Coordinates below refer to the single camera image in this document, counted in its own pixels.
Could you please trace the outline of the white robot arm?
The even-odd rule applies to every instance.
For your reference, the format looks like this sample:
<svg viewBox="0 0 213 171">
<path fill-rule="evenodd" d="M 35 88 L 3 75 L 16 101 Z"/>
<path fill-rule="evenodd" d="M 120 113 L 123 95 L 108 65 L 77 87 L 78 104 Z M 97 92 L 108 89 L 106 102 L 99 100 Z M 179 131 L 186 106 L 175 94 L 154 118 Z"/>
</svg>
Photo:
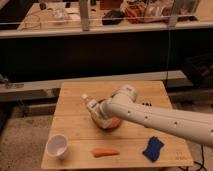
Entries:
<svg viewBox="0 0 213 171">
<path fill-rule="evenodd" d="M 212 114 L 146 106 L 136 99 L 136 89 L 124 85 L 102 102 L 92 98 L 86 106 L 102 128 L 117 117 L 213 148 Z"/>
</svg>

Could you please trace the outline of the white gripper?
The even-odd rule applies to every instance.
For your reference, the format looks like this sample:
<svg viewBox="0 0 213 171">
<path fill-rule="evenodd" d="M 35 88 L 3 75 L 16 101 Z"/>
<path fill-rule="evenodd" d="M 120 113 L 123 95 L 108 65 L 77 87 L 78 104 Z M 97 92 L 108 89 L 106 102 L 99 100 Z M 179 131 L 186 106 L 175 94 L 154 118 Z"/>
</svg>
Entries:
<svg viewBox="0 0 213 171">
<path fill-rule="evenodd" d="M 94 106 L 87 106 L 86 105 L 86 108 L 88 109 L 88 111 L 91 114 L 92 120 L 96 124 L 106 124 L 108 122 L 108 120 L 103 117 L 103 114 L 101 112 L 101 109 L 100 109 L 101 104 L 102 104 L 102 100 L 97 101 L 97 104 L 94 105 Z"/>
</svg>

